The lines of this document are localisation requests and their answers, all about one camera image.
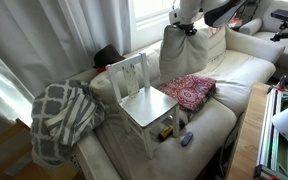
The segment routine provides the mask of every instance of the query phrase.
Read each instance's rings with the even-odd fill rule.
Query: chair backrest
[[[134,96],[139,92],[139,84],[135,71],[135,65],[139,63],[142,67],[144,86],[148,88],[150,86],[150,80],[145,53],[140,53],[136,56],[106,66],[117,102],[121,102],[122,97],[117,83],[117,79],[115,78],[116,74],[119,71],[123,72],[128,95]]]
[[[24,124],[20,119],[16,119],[16,123],[7,128],[0,134],[0,145],[10,140],[16,134],[20,133],[22,130],[30,131],[30,128]],[[0,179],[13,179],[10,175],[6,174],[4,171],[10,167],[13,163],[19,160],[21,157],[26,155],[32,150],[32,144],[29,142],[22,148],[20,148],[14,154],[9,155],[5,160],[0,162]]]

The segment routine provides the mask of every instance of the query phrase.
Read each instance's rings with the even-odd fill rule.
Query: chair leg
[[[126,133],[130,133],[131,132],[131,127],[129,125],[127,116],[125,115],[125,113],[122,110],[120,110],[120,116],[121,116],[122,121],[124,123],[124,127],[125,127]]]
[[[153,159],[153,147],[152,147],[152,141],[150,136],[149,130],[142,131],[142,134],[144,135],[144,145],[146,149],[146,153],[149,159]]]
[[[179,107],[176,105],[174,109],[174,115],[173,115],[173,136],[178,137],[179,136]]]

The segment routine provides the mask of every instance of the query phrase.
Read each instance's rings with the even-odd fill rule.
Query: white wooden chair
[[[135,65],[141,63],[144,78],[144,87],[139,88]],[[173,117],[173,136],[179,134],[179,106],[176,100],[150,86],[149,71],[146,55],[139,54],[118,63],[107,65],[116,101],[121,117],[124,121],[126,132],[132,128],[144,141],[147,155],[153,158],[153,148],[150,130],[168,118]],[[116,74],[122,71],[128,95],[121,97]]]

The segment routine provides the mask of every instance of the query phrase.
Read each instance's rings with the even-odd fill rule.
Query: white couch
[[[262,17],[256,18],[243,25],[239,29],[239,32],[270,41],[270,39],[274,37],[275,33],[279,31],[281,25],[281,20],[271,17],[271,12],[276,9],[288,11],[288,1],[272,0]],[[286,48],[284,53],[275,63],[276,72],[273,77],[280,78],[281,76],[286,75],[288,81],[288,39],[281,39],[276,43],[284,45]]]
[[[75,146],[87,179],[178,180],[198,176],[221,148],[245,110],[253,83],[265,83],[271,77],[275,71],[273,63],[284,50],[281,45],[243,35],[227,27],[208,42],[208,63],[196,74],[216,79],[217,93],[180,131],[179,138],[171,136],[161,143],[156,139],[159,131],[152,131],[152,160],[146,157],[139,137],[125,132],[116,114],[107,72],[91,80],[91,88],[111,107],[112,113],[94,133]],[[141,51],[147,54],[154,86],[160,85],[160,43]],[[73,79],[89,80],[89,73],[84,72]],[[191,131],[194,137],[188,146],[182,147],[180,141],[187,131]]]

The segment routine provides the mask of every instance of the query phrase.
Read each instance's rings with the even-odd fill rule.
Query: couch armrest
[[[262,27],[262,23],[262,18],[256,18],[244,24],[238,31],[243,34],[253,36],[256,32],[260,30],[260,28]]]
[[[94,132],[80,140],[74,152],[87,180],[121,179]]]
[[[226,26],[226,49],[245,53],[275,63],[285,46],[233,31]]]

